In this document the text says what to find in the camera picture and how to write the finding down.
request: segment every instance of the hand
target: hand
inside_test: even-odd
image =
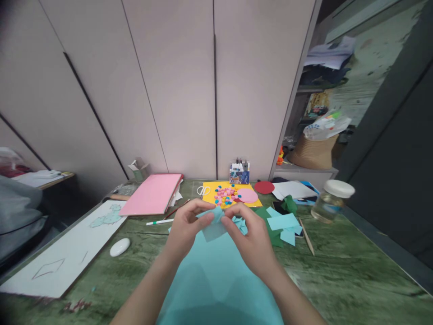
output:
[[[244,236],[233,223],[234,215],[240,214],[246,221],[248,233]],[[238,247],[240,255],[251,272],[264,283],[278,268],[265,221],[243,203],[237,203],[225,211],[221,218],[230,237]]]
[[[172,261],[180,263],[191,250],[195,235],[207,227],[214,218],[213,213],[206,214],[200,219],[197,219],[196,215],[213,208],[215,208],[214,204],[200,199],[194,199],[179,208],[163,253],[167,254]]]

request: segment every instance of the light blue paper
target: light blue paper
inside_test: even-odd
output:
[[[200,213],[197,215],[197,218],[200,218],[208,213],[213,213],[214,218],[211,224],[202,230],[204,238],[206,239],[207,242],[213,241],[227,232],[226,228],[221,223],[221,218],[222,216],[224,216],[224,211],[221,210],[221,207],[217,206],[212,210],[208,210],[203,213]]]
[[[268,212],[269,215],[270,215],[271,217],[279,217],[279,216],[282,215],[281,213],[275,211],[275,210],[274,210],[273,208],[271,208],[271,207],[267,208],[267,209],[266,209],[266,212]]]
[[[272,218],[268,218],[267,221],[272,230],[291,228],[299,226],[298,219],[294,214],[280,214],[273,208],[269,207],[266,209]]]
[[[232,218],[232,221],[233,221],[233,222],[235,223],[235,225],[239,228],[240,232],[241,232],[243,235],[246,235],[246,234],[248,233],[248,228],[247,228],[247,225],[246,225],[246,222],[245,222],[244,219],[242,219],[242,218],[237,218],[236,216],[234,216],[234,217]]]
[[[157,324],[282,325],[271,291],[245,265],[228,233],[199,232],[180,264]]]
[[[298,225],[298,221],[293,214],[280,215],[278,217],[268,218],[267,222],[272,230],[286,229]]]
[[[285,242],[295,246],[295,232],[291,230],[284,229],[280,233],[280,239],[284,240]]]
[[[294,226],[292,228],[289,228],[288,230],[294,231],[297,235],[300,235],[302,231],[302,226]]]
[[[218,237],[224,235],[227,231],[224,225],[221,223],[221,218],[224,216],[224,211],[222,211],[220,206],[212,210],[205,211],[197,215],[197,218],[204,216],[205,214],[213,213],[214,218],[209,226],[202,230],[204,238],[207,242],[213,241]],[[237,217],[233,217],[233,222],[239,228],[240,232],[246,235],[248,233],[247,225],[245,224],[245,220]]]

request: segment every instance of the white marker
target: white marker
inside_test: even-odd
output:
[[[151,223],[146,223],[146,226],[150,226],[152,224],[160,224],[160,223],[166,223],[166,222],[172,222],[174,219],[167,219],[167,220],[161,220],[161,221],[154,221]]]

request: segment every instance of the white computer mouse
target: white computer mouse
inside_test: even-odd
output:
[[[110,249],[110,255],[113,257],[119,256],[125,250],[128,249],[129,245],[131,245],[131,241],[129,238],[120,239],[117,243],[115,243]]]

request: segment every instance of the glass jar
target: glass jar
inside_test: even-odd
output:
[[[355,188],[343,181],[326,181],[324,191],[311,209],[311,215],[323,223],[332,223],[344,206],[343,199],[350,198],[354,193]]]

